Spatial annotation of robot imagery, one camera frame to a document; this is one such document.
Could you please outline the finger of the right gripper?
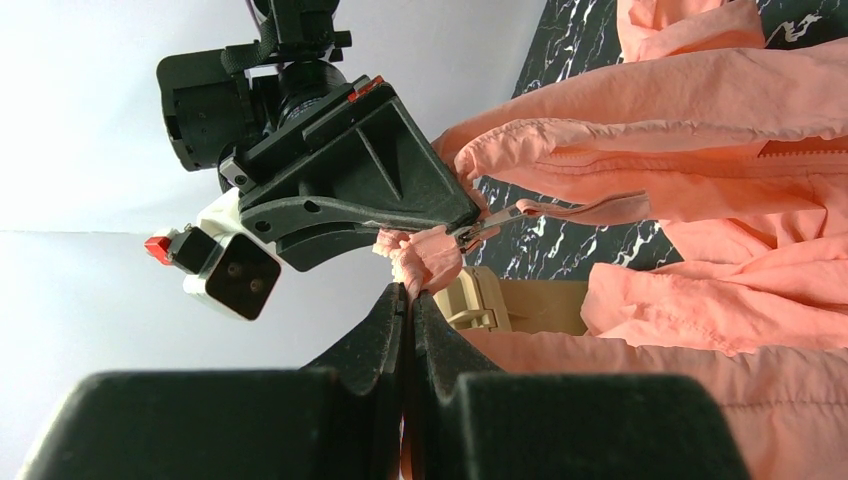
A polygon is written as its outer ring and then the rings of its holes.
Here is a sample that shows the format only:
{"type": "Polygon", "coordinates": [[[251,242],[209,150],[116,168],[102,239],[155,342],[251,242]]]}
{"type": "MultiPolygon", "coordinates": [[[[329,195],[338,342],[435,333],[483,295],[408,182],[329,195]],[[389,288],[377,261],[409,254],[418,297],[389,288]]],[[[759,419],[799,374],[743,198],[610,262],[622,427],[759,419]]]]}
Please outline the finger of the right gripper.
{"type": "Polygon", "coordinates": [[[339,255],[372,246],[378,227],[314,225],[276,240],[276,254],[292,268],[307,272],[339,255]]]}
{"type": "Polygon", "coordinates": [[[454,230],[481,212],[397,97],[244,195],[240,207],[242,225],[263,240],[329,223],[454,230]]]}

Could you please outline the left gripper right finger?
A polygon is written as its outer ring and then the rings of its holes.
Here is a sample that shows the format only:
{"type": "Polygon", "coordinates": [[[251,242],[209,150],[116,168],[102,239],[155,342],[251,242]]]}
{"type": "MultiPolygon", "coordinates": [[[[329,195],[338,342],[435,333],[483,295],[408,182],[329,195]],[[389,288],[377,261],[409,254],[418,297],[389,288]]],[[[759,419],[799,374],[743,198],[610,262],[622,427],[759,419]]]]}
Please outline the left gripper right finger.
{"type": "Polygon", "coordinates": [[[680,375],[514,374],[423,294],[410,312],[416,479],[746,479],[717,404],[680,375]]]}

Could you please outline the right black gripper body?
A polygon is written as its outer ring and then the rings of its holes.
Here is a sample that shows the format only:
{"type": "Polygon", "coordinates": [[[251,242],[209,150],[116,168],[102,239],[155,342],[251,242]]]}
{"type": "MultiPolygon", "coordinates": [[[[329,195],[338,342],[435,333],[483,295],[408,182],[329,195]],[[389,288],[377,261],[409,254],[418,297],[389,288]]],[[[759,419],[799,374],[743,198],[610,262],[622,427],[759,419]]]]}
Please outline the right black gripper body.
{"type": "Polygon", "coordinates": [[[222,190],[237,188],[246,193],[270,182],[396,96],[394,86],[381,76],[362,76],[335,86],[321,81],[287,90],[277,128],[259,140],[237,143],[219,162],[222,190]]]}

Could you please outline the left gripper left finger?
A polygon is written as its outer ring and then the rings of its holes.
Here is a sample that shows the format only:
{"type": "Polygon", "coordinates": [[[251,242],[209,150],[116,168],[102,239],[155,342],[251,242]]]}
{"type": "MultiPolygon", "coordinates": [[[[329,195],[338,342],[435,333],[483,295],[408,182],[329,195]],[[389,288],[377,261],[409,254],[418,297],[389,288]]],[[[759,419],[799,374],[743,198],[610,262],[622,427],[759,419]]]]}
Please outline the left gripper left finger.
{"type": "Polygon", "coordinates": [[[298,369],[112,371],[66,397],[23,479],[394,479],[403,286],[298,369]]]}

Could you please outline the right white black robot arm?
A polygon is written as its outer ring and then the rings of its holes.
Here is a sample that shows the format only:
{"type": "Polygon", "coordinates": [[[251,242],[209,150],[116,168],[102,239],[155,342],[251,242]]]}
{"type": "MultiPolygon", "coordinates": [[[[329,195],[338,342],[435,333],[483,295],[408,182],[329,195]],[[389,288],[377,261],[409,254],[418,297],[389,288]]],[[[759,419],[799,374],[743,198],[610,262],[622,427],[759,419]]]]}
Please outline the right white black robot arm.
{"type": "Polygon", "coordinates": [[[393,86],[339,70],[352,37],[335,28],[337,7],[256,1],[258,40],[156,71],[183,167],[216,170],[239,193],[239,223],[301,272],[383,229],[454,231],[480,215],[393,86]]]}

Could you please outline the pink jacket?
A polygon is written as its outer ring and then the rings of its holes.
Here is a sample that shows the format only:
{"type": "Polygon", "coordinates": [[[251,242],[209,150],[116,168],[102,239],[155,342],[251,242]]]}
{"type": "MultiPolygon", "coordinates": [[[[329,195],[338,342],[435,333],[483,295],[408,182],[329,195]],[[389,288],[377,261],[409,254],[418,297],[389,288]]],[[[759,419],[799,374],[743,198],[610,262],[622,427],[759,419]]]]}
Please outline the pink jacket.
{"type": "Polygon", "coordinates": [[[847,42],[766,45],[752,1],[622,1],[623,62],[434,143],[490,176],[654,219],[681,261],[598,264],[581,336],[468,329],[516,373],[678,373],[715,398],[756,479],[847,475],[847,42]]]}

